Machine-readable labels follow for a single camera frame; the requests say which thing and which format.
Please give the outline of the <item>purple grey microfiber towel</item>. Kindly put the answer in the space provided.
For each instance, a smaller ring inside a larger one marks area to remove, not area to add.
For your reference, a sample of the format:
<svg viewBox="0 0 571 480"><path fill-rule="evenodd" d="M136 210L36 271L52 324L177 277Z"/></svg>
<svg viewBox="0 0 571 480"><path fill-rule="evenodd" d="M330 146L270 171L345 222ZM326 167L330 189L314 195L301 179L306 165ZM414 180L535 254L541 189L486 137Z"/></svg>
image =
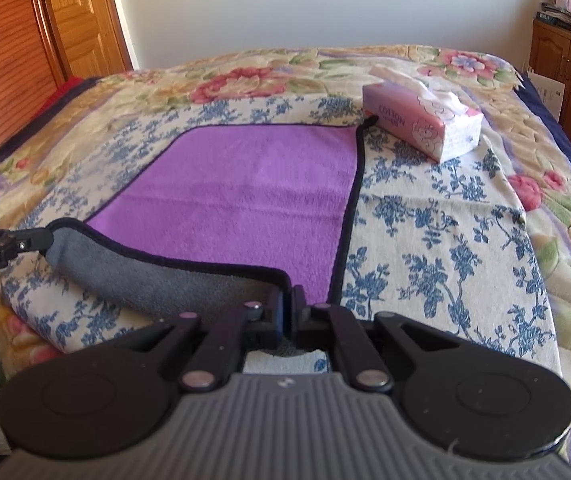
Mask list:
<svg viewBox="0 0 571 480"><path fill-rule="evenodd" d="M64 278L148 318L203 318L302 286L338 302L364 126L198 127L89 220L52 222Z"/></svg>

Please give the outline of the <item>white paper bag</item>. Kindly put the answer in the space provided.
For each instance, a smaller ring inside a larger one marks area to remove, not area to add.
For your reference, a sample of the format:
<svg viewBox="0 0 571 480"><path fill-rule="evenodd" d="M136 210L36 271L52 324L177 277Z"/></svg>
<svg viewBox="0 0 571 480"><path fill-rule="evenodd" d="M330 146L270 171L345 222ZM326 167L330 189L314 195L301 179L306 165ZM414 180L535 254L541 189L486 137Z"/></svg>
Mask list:
<svg viewBox="0 0 571 480"><path fill-rule="evenodd" d="M536 74L531 70L529 70L527 74L537 90L541 102L543 102L543 105L558 122L562 113L565 84L555 79Z"/></svg>

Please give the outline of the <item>blue floral white cloth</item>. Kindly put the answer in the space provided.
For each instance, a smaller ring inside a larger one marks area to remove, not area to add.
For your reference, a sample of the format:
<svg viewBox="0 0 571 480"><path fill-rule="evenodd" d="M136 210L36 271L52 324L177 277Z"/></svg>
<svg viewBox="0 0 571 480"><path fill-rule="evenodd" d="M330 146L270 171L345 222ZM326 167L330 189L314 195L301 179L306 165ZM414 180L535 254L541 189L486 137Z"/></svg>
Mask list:
<svg viewBox="0 0 571 480"><path fill-rule="evenodd" d="M0 201L0 226L87 221L191 129L224 125L358 126L344 96L223 98L130 113L107 136L88 110L39 171ZM560 369L557 331L526 219L494 148L435 165L405 142L365 131L365 169L336 304L369 320L393 310L510 356Z"/></svg>

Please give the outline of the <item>pink tissue pack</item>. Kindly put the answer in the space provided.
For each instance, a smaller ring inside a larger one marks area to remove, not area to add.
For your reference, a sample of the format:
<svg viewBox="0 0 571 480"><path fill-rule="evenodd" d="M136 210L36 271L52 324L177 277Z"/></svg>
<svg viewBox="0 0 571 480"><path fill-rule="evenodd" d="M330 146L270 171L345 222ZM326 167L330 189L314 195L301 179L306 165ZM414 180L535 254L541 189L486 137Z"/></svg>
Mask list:
<svg viewBox="0 0 571 480"><path fill-rule="evenodd" d="M363 86L363 112L384 131L442 164L479 145L483 113L463 104L455 93L431 90L417 78L383 65Z"/></svg>

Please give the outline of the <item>floral bed blanket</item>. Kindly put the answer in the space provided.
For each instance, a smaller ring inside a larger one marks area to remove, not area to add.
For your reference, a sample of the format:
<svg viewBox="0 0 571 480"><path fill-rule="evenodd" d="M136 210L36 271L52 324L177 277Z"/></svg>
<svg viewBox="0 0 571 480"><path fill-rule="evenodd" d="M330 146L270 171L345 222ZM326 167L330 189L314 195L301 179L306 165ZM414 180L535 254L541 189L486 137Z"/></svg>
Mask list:
<svg viewBox="0 0 571 480"><path fill-rule="evenodd" d="M107 136L113 122L124 122L130 113L223 98L344 96L359 101L363 118L358 125L365 131L377 128L405 142L363 112L363 86L378 80L369 74L377 65L417 78L431 90L453 92L483 113L479 144L491 143L524 210L557 331L560 369L554 372L571 387L571 164L515 93L522 84L519 73L493 55L423 46L253 50L103 78L77 87L39 115L0 154L0 201L33 182L39 171L47 176L62 171L57 148L88 110L102 107L109 116L97 131ZM562 453L571 463L571 430Z"/></svg>

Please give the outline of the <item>wooden door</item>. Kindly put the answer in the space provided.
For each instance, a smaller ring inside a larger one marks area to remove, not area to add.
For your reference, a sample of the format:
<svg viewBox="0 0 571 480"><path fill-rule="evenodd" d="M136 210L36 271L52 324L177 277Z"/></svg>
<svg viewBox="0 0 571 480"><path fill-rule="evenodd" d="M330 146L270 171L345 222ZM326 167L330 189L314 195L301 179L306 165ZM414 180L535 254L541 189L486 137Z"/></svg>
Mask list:
<svg viewBox="0 0 571 480"><path fill-rule="evenodd" d="M45 0L68 78L104 77L133 68L115 0Z"/></svg>

